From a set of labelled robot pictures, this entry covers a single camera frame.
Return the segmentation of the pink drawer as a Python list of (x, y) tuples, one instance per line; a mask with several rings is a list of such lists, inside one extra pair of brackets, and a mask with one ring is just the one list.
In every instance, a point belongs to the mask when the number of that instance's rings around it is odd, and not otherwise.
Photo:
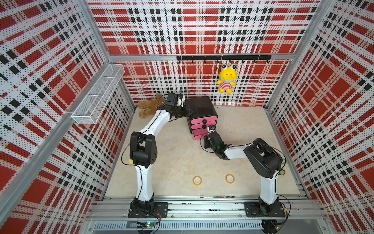
[(207, 123), (199, 123), (199, 124), (194, 124), (191, 126), (191, 129), (192, 130), (195, 130), (195, 129), (206, 129), (208, 128), (209, 126), (213, 126), (213, 125), (216, 125), (217, 122), (216, 121), (212, 121), (212, 122), (207, 122)]
[(192, 119), (191, 120), (191, 124), (192, 125), (196, 125), (196, 124), (206, 124), (208, 122), (213, 122), (213, 121), (216, 121), (218, 119), (217, 116), (208, 116), (208, 117), (201, 117), (201, 118), (195, 118), (195, 119)]
[(209, 134), (208, 133), (208, 128), (192, 130), (192, 135), (193, 135), (194, 140), (200, 140), (201, 136), (204, 135), (204, 134)]

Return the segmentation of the black drawer cabinet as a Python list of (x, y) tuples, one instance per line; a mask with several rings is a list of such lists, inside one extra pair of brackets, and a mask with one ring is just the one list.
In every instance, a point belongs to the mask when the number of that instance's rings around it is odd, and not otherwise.
[(197, 97), (197, 98), (187, 99), (185, 104), (186, 104), (186, 110), (187, 110), (187, 123), (188, 123), (191, 134), (192, 134), (192, 129), (191, 129), (192, 119), (208, 117), (208, 116), (218, 117), (216, 109), (209, 97)]

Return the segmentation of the orange tape roll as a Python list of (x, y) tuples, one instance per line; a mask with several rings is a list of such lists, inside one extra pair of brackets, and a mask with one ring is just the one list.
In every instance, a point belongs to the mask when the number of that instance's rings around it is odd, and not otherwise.
[(200, 176), (195, 176), (193, 179), (192, 179), (192, 183), (195, 185), (195, 186), (200, 186), (202, 184), (202, 178)]
[(227, 174), (225, 180), (226, 183), (233, 184), (235, 182), (235, 177), (232, 174)]

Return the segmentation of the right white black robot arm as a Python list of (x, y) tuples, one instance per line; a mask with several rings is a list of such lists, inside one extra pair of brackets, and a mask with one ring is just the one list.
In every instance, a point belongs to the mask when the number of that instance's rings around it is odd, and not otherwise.
[(222, 160), (248, 159), (261, 177), (259, 203), (270, 207), (279, 201), (277, 179), (283, 158), (262, 138), (257, 138), (248, 144), (228, 145), (223, 142), (216, 127), (212, 125), (208, 127), (207, 135), (204, 136), (204, 148), (212, 149), (213, 153)]

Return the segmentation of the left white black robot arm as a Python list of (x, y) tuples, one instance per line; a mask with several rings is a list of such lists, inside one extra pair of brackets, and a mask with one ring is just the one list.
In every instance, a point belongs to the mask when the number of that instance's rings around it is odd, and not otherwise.
[(154, 192), (152, 187), (152, 167), (158, 155), (156, 138), (163, 127), (173, 117), (181, 118), (186, 115), (186, 105), (164, 105), (158, 109), (150, 122), (139, 132), (131, 134), (130, 159), (137, 176), (136, 198), (139, 202), (150, 203)]

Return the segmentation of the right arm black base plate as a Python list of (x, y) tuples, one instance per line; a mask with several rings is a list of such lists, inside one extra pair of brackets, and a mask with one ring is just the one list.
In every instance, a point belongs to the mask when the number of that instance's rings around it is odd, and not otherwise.
[(279, 199), (271, 205), (261, 198), (256, 202), (244, 202), (246, 217), (286, 217), (285, 209)]

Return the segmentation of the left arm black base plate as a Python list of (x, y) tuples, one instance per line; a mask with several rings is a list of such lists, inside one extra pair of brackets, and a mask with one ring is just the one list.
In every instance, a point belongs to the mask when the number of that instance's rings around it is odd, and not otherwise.
[(166, 218), (168, 215), (167, 202), (155, 202), (153, 198), (150, 201), (141, 201), (135, 198), (130, 203), (128, 218)]

